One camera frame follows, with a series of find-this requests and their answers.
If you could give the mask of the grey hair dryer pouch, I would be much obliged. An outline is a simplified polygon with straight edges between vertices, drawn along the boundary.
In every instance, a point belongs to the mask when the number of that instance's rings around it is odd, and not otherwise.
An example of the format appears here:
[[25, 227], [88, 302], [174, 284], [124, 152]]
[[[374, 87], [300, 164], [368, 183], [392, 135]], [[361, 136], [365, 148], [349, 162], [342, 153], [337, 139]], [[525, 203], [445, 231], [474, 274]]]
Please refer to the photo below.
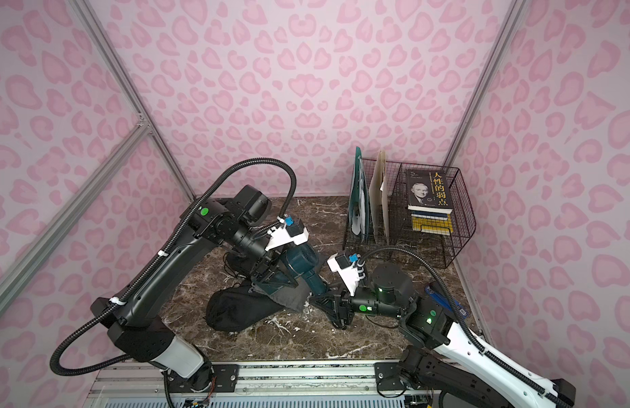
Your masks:
[[283, 271], [289, 272], [298, 282], [298, 287], [271, 287], [268, 285], [257, 285], [252, 282], [252, 288], [255, 292], [265, 295], [280, 306], [296, 312], [303, 311], [304, 304], [310, 296], [311, 289], [306, 282], [305, 276], [311, 273], [311, 270], [293, 270], [287, 268], [282, 263], [279, 264]]

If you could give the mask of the dark green hair dryer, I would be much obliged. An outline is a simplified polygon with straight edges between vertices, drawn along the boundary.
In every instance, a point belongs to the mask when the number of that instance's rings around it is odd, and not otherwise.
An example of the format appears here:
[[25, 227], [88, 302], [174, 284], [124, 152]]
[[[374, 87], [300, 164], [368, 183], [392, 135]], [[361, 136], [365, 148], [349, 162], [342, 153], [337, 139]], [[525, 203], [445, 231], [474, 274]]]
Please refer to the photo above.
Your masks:
[[308, 243], [291, 246], [281, 255], [289, 276], [298, 285], [306, 284], [306, 300], [309, 304], [322, 311], [335, 328], [344, 329], [346, 324], [336, 310], [335, 299], [328, 295], [329, 285], [319, 274], [323, 264], [321, 260], [320, 255]]

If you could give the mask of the black pouch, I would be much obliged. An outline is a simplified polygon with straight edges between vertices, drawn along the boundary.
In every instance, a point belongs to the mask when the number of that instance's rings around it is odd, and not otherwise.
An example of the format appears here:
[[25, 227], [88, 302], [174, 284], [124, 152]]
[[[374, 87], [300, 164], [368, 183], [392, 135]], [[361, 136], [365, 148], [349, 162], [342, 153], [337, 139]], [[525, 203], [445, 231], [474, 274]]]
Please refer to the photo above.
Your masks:
[[223, 256], [225, 273], [234, 279], [257, 280], [256, 261], [238, 253], [227, 252]]
[[229, 287], [211, 296], [204, 319], [216, 331], [241, 332], [283, 309], [282, 305], [250, 287]]

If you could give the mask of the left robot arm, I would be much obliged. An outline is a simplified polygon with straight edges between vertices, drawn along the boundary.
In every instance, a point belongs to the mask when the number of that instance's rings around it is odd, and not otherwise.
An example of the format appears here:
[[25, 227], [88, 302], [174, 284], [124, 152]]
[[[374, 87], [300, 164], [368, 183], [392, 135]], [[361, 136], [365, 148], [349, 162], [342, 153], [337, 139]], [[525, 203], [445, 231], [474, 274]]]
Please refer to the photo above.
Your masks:
[[[262, 223], [272, 201], [254, 186], [245, 185], [232, 198], [214, 197], [235, 173], [264, 165], [280, 168], [289, 178], [279, 218], [269, 225]], [[293, 224], [286, 219], [296, 187], [295, 171], [277, 158], [247, 159], [225, 170], [182, 213], [170, 237], [131, 282], [113, 296], [99, 297], [93, 302], [92, 319], [68, 335], [52, 352], [51, 371], [61, 377], [78, 377], [135, 360], [169, 370], [184, 379], [206, 377], [207, 357], [170, 328], [162, 314], [197, 267], [223, 247], [250, 263], [248, 273], [253, 282], [295, 285], [295, 279], [281, 267], [280, 258], [296, 244], [288, 231]], [[122, 354], [86, 367], [65, 367], [63, 355], [96, 326], [107, 329], [109, 340]]]

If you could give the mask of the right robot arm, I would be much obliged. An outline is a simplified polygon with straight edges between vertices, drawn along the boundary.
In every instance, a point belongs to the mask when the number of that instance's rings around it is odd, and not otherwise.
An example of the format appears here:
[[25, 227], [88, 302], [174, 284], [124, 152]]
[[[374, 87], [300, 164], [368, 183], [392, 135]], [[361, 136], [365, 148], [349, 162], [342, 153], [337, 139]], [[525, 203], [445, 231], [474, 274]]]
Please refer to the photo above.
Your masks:
[[330, 270], [344, 286], [326, 296], [344, 326], [355, 315], [395, 319], [410, 342], [398, 362], [405, 389], [437, 389], [476, 407], [574, 406], [573, 384], [534, 373], [476, 335], [431, 265], [425, 267], [437, 282], [435, 294], [418, 292], [394, 263], [367, 272], [366, 262], [380, 252], [329, 257]]

